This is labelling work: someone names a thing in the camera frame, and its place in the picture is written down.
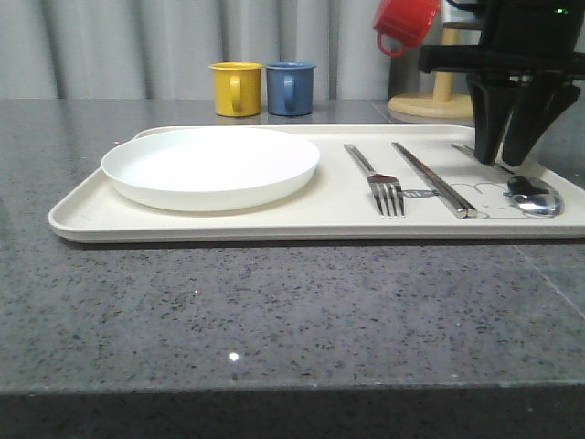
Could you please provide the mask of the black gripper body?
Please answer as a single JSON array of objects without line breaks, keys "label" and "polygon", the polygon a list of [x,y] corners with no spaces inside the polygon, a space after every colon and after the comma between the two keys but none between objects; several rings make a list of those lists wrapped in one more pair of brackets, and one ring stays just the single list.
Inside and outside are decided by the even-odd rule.
[{"label": "black gripper body", "polygon": [[418,69],[509,76],[558,74],[584,79],[576,50],[584,24],[582,1],[443,1],[443,28],[480,33],[476,44],[423,45]]}]

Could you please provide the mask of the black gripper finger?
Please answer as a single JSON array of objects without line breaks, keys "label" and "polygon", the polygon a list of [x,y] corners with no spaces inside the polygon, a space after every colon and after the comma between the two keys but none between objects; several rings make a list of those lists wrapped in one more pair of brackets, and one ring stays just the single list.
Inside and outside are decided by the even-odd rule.
[{"label": "black gripper finger", "polygon": [[511,113],[502,158],[520,166],[557,118],[580,96],[580,88],[569,80],[532,80],[523,86]]},{"label": "black gripper finger", "polygon": [[502,75],[467,75],[475,126],[474,157],[492,165],[499,150],[518,84]]}]

